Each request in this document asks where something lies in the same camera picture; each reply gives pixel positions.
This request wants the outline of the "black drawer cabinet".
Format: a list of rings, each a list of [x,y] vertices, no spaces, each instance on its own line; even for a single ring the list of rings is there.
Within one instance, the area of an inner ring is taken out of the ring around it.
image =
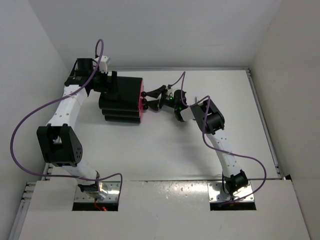
[[[98,107],[109,122],[139,124],[139,99],[141,77],[117,76],[121,100],[109,100],[107,92],[101,92]]]

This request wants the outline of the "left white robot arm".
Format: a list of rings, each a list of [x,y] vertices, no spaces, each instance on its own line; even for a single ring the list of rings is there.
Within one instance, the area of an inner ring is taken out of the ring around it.
[[[63,96],[53,117],[36,131],[44,161],[64,169],[68,177],[76,179],[80,191],[95,201],[105,201],[110,190],[104,187],[99,172],[83,160],[83,146],[74,127],[92,89],[91,82],[107,73],[107,62],[106,56],[78,58],[64,83]]]

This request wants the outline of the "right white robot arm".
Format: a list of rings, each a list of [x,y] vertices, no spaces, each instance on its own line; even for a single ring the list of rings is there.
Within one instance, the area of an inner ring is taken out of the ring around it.
[[[176,90],[170,92],[168,86],[141,93],[143,109],[159,111],[163,106],[174,109],[179,122],[194,120],[204,139],[209,139],[215,148],[222,168],[222,191],[227,201],[235,200],[234,193],[248,185],[248,178],[242,167],[232,155],[231,145],[225,134],[225,119],[220,110],[210,100],[187,105],[186,92]]]

